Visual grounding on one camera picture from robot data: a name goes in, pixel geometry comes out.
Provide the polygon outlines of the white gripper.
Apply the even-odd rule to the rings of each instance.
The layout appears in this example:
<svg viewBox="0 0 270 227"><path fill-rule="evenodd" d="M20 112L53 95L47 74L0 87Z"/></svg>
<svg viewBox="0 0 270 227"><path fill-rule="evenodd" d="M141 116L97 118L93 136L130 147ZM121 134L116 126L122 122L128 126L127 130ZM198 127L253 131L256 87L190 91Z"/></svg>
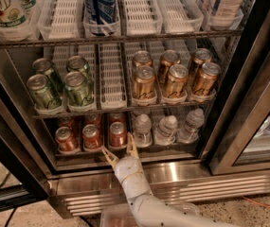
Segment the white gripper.
<svg viewBox="0 0 270 227"><path fill-rule="evenodd" d="M128 156L119 160L116 155L106 147L102 147L101 151L107 162L114 169L127 201L133 201L141 195L150 195L152 193L141 161L138 158L135 139L130 132L127 133L126 154Z"/></svg>

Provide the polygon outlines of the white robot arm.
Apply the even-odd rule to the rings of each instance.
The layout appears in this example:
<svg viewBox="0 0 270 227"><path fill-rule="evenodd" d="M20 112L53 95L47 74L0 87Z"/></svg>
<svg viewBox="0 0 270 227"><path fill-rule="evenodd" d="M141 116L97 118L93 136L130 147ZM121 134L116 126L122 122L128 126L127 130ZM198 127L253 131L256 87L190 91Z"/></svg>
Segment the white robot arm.
<svg viewBox="0 0 270 227"><path fill-rule="evenodd" d="M122 186L132 215L139 227L239 227L215 219L186 214L157 198L148 183L139 159L135 140L127 133L126 155L119 159L101 148Z"/></svg>

